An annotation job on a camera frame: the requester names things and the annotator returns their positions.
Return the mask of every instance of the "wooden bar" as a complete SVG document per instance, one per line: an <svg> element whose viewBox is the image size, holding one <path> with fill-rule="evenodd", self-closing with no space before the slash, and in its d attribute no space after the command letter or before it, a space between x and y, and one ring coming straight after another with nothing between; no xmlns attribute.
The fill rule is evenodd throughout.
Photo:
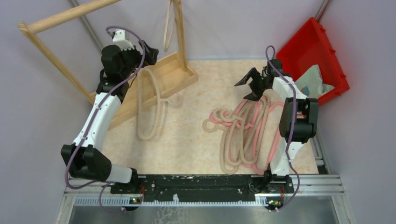
<svg viewBox="0 0 396 224"><path fill-rule="evenodd" d="M175 14L177 44L179 46L179 60L183 71L187 71L187 60L185 55L183 13L181 0L173 0L173 12Z"/></svg>
<svg viewBox="0 0 396 224"><path fill-rule="evenodd" d="M78 18L82 15L85 15L87 13L90 13L90 12L93 12L100 8L111 5L118 1L120 1L120 0L93 0L86 4L71 8L64 12L58 13L56 15L53 15L48 18L37 21L35 23L32 23L32 24L28 25L28 29L30 30L30 32L32 34L37 34L42 31L45 31L49 28L52 28L52 27L55 27L62 23L65 23L67 21L76 19L76 18Z"/></svg>
<svg viewBox="0 0 396 224"><path fill-rule="evenodd" d="M42 42L40 38L30 32L26 23L18 23L19 30L41 51L41 53L73 84L78 91L80 91L91 104L94 103L89 91L73 76L73 74L66 68L66 66L59 60L59 58Z"/></svg>

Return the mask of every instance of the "beige tabletop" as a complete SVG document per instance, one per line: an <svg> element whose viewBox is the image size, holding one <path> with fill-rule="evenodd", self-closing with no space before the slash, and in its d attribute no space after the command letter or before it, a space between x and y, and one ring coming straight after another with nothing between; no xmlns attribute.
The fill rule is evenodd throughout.
<svg viewBox="0 0 396 224"><path fill-rule="evenodd" d="M139 174L223 174L219 165L219 146L222 131L207 133L202 123L218 107L234 109L251 92L247 85L234 87L252 67L258 71L265 60L208 60L189 61L199 80L177 93L183 97L178 107L165 106L162 127L151 140L137 136L136 120L131 118L110 130L103 145L103 154L114 164L137 169ZM267 90L271 101L280 101L272 90ZM150 128L155 107L144 112L143 121ZM267 160L272 140L282 113L276 108L268 118L267 129L258 160L262 169ZM298 152L293 166L301 174L317 174L310 142ZM254 174L239 166L236 174Z"/></svg>

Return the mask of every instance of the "wooden frame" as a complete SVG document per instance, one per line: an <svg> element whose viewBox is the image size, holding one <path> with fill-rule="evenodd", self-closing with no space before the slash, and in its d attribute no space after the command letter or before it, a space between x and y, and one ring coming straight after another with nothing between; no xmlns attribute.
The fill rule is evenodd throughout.
<svg viewBox="0 0 396 224"><path fill-rule="evenodd" d="M47 47L44 42L37 37L37 33L58 26L62 23L76 19L100 8L111 5L120 0L93 0L86 4L71 8L64 12L42 19L27 25L24 22L18 23L20 31L41 51L41 53L83 94L91 104L95 101L95 92L90 93L59 60L59 58ZM161 97L169 97L190 84L198 81L198 76L192 70L186 60L184 44L184 28L181 0L172 0L175 13L177 44L179 51L174 52L150 66L160 86ZM156 92L152 87L148 76L142 79L143 85L143 106L149 107L156 104ZM124 102L115 114L109 129L121 124L137 114L137 82L133 84L125 96Z"/></svg>

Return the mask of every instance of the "wooden base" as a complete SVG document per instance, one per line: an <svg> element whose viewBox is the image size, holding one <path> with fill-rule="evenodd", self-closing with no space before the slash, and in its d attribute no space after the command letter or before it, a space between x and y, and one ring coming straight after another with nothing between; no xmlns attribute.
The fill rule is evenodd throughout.
<svg viewBox="0 0 396 224"><path fill-rule="evenodd" d="M168 55L153 65L149 66L153 71L161 93L161 98L167 98L173 94L181 91L187 86L198 81L198 75L187 66L187 71L184 71L181 63L179 61L179 53L175 52ZM121 107L116 112L110 126L109 130L121 124L122 122L132 118L137 114L138 110L138 89L137 81L135 81L125 96L124 102ZM143 108L148 108L154 106L157 103L157 96L155 87L152 84L151 78L144 75L142 77L143 85Z"/></svg>

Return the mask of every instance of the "purple cable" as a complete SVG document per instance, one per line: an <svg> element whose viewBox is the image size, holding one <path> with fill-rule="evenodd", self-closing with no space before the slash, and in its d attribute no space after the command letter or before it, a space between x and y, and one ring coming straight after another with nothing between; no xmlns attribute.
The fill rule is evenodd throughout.
<svg viewBox="0 0 396 224"><path fill-rule="evenodd" d="M272 59L275 57L275 48L272 45L269 45L266 49L265 49L265 57L267 58L267 61L269 63L269 65L272 67L272 69L279 75L280 78L282 78L286 83L289 84L291 90L293 91L293 111L292 111L292 115L291 115L291 125L290 125L290 134L289 134L289 139L287 140L287 145L286 145L286 156L287 159L289 161L289 166L290 169L293 170L293 172L296 174L297 176L297 187L296 190L294 191L293 195L290 197L290 199L280 208L278 209L278 211L282 210L284 207L286 207L286 205L288 205L290 203L290 201L296 196L298 190L300 189L300 175L297 173L297 171L293 168L293 166L291 165L290 162L290 155L289 155L289 147L291 144L291 139L293 137L293 133L294 133L294 124L296 122L296 118L297 118L297 94L296 94L296 90L294 89L294 86L289 83L289 81L281 74L281 72L279 72L279 70L277 68L275 68L275 66L272 64L272 62L270 61L269 57L268 57L268 49L272 48L274 51L274 54L272 56Z"/></svg>
<svg viewBox="0 0 396 224"><path fill-rule="evenodd" d="M78 186L78 187L72 186L72 185L69 183L69 170L70 170L71 162L74 160L74 157L76 157L76 154L77 154L77 152L79 151L79 149L81 148L81 146L83 145L84 140L87 138L88 133L89 133L89 130L91 129L91 126L92 126L92 124L93 124L93 121L95 120L95 117L96 117L96 115L98 114L99 108L104 104L104 102L105 102L106 99L112 94L112 92L114 92L118 87L122 86L124 83L126 83L127 81L129 81L130 79L134 78L134 77L137 75L137 73L140 71L140 69L141 69L142 66L143 66L144 59L145 59L145 55L146 55L146 54L145 54L146 49L145 49L145 46L144 46L144 42L143 42L143 40L142 40L135 32L133 32L133 31L130 30L130 29L127 29L127 28L124 28L124 27L120 27L120 26L109 26L109 27L106 28L106 31L108 31L109 29L123 29L123 30L125 30L125 31L127 31L127 32L129 32L129 33L131 33L132 35L134 35L134 36L139 40L139 43L141 44L141 48L142 48L142 50L143 50L143 54L142 54L142 57L141 57L141 61L140 61L139 67L136 69L136 71L135 71L132 75L130 75L128 78L126 78L124 81L118 83L114 88L112 88L112 89L105 95L105 97L99 102L98 107L97 107L96 110L93 112L92 117L91 117L90 121L88 122L87 128L86 128L86 130L85 130L85 132L84 132L84 134L83 134L83 138L81 139L81 141L80 141L79 144L77 145L77 147L76 147L76 149L74 150L74 152L71 154L71 157L70 157L70 159L69 159L69 162L67 163L67 166L66 166L66 171L65 171L65 173L64 173L64 182L66 183L66 186L67 186L68 188L73 189L73 190L81 189L81 188L83 188L83 187L86 187L86 186L88 186L88 185L90 185L90 184L96 182L96 181L90 181L90 182L85 183L85 184L83 184L83 185L81 185L81 186ZM100 192L99 199L101 198L101 196L102 196L103 191L105 190L105 188L108 187L108 186L110 186L110 184L112 184L113 182L106 182L106 183L107 183L107 184L103 186L103 189L102 189L102 191ZM100 206L103 208L102 202L101 202L100 200L99 200L99 204L100 204Z"/></svg>

